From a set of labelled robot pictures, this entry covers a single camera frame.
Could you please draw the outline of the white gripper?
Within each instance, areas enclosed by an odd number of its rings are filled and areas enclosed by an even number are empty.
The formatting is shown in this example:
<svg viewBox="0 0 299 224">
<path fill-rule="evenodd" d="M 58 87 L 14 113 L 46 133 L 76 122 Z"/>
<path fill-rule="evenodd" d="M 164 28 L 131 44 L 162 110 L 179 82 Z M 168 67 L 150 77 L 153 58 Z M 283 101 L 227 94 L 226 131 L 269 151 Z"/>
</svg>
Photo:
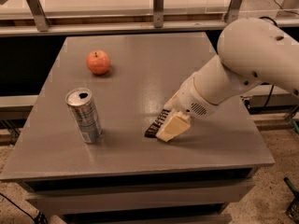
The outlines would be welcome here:
<svg viewBox="0 0 299 224">
<path fill-rule="evenodd" d="M 206 118 L 218 109 L 198 93 L 194 78 L 195 74 L 189 76 L 164 105 L 164 109 L 172 111 L 155 134 L 158 139 L 168 142 L 191 127 L 191 117 Z"/>
</svg>

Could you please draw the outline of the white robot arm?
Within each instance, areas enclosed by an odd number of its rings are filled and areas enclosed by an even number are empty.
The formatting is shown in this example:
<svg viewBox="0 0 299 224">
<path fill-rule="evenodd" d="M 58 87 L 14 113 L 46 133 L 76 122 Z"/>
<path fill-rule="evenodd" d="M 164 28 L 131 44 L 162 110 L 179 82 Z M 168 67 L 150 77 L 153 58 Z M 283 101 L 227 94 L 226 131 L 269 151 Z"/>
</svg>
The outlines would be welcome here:
<svg viewBox="0 0 299 224">
<path fill-rule="evenodd" d="M 216 112 L 227 99 L 266 82 L 299 93 L 299 44 L 263 19 L 234 21 L 221 32 L 217 52 L 192 73 L 164 105 L 149 132 L 168 142 L 185 133 L 192 119 Z"/>
</svg>

